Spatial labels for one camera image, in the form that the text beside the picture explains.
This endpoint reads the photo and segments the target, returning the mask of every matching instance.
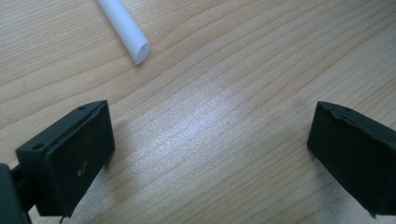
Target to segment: white rod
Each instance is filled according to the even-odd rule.
[[[149,41],[120,0],[98,0],[123,44],[140,64],[149,55]]]

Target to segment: black plastic part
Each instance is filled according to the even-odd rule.
[[[37,185],[31,176],[23,173],[20,165],[12,169],[11,173],[20,196],[22,209],[28,212],[40,197]]]
[[[8,166],[0,163],[0,223],[24,224],[30,219],[22,209]]]
[[[396,132],[349,108],[318,102],[308,148],[372,216],[396,215]]]
[[[114,152],[107,101],[80,106],[16,152],[21,170],[38,186],[39,214],[71,217]]]

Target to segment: screw hole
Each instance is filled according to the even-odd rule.
[[[37,144],[35,144],[34,146],[32,146],[32,149],[33,149],[33,150],[37,150],[37,149],[42,148],[43,146],[44,146],[44,144],[42,144],[42,143],[37,143]]]
[[[81,164],[77,170],[77,175],[82,176],[85,173],[85,169],[87,168],[87,162],[84,162],[84,164]]]

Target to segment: black component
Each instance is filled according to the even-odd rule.
[[[0,163],[0,223],[30,223],[8,166]]]
[[[349,108],[318,102],[308,148],[372,216],[396,215],[396,132]]]
[[[71,217],[114,147],[107,101],[80,106],[16,150],[20,165],[12,178],[0,167],[0,195],[6,195],[0,205],[9,204],[11,215],[35,204],[41,216]],[[0,208],[1,220],[6,210]]]

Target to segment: wooden table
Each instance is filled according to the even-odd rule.
[[[139,66],[94,1],[0,3],[0,162],[110,103],[116,153],[64,223],[396,222],[306,147],[317,101],[396,129],[395,1],[123,2],[151,43]]]

